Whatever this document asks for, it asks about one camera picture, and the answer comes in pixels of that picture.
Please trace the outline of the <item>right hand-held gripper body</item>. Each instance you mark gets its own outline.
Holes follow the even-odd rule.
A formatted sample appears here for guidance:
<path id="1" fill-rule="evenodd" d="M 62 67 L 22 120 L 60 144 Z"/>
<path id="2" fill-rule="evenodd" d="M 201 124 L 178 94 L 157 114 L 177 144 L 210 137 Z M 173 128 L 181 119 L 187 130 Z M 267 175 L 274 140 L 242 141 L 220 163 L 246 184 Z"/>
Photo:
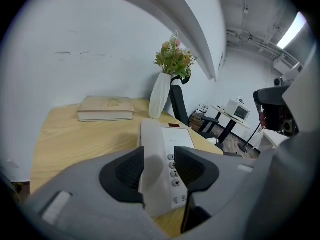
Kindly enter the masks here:
<path id="1" fill-rule="evenodd" d="M 305 65 L 297 63 L 285 73 L 280 84 L 287 89 L 282 95 L 290 112 L 283 120 L 281 133 L 294 136 L 320 129 L 320 49 L 314 47 Z"/>

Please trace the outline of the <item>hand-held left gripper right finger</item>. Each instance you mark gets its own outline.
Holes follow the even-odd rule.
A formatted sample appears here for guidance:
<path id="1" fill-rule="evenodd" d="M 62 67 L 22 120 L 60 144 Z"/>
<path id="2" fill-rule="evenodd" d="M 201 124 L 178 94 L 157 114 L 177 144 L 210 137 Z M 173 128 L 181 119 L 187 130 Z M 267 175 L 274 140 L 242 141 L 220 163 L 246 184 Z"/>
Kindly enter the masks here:
<path id="1" fill-rule="evenodd" d="M 174 148 L 187 188 L 182 234 L 258 234 L 259 160 Z"/>

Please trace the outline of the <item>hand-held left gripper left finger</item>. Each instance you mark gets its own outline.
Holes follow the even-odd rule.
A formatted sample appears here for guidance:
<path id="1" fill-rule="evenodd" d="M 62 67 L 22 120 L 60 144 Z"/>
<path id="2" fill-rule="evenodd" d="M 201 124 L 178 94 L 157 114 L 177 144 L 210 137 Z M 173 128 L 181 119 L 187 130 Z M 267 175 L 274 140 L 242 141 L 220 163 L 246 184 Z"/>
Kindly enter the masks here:
<path id="1" fill-rule="evenodd" d="M 85 160 L 60 172 L 26 201 L 50 240 L 166 240 L 145 210 L 142 147 Z"/>

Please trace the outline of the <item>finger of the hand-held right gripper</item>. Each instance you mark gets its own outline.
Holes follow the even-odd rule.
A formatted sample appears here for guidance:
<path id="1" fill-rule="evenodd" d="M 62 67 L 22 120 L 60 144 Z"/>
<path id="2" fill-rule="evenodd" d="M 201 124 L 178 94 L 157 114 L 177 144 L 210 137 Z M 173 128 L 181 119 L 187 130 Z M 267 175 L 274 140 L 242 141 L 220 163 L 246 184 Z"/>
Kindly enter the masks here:
<path id="1" fill-rule="evenodd" d="M 284 93 L 284 87 L 263 88 L 253 93 L 253 99 L 256 105 L 282 106 L 285 105 Z"/>

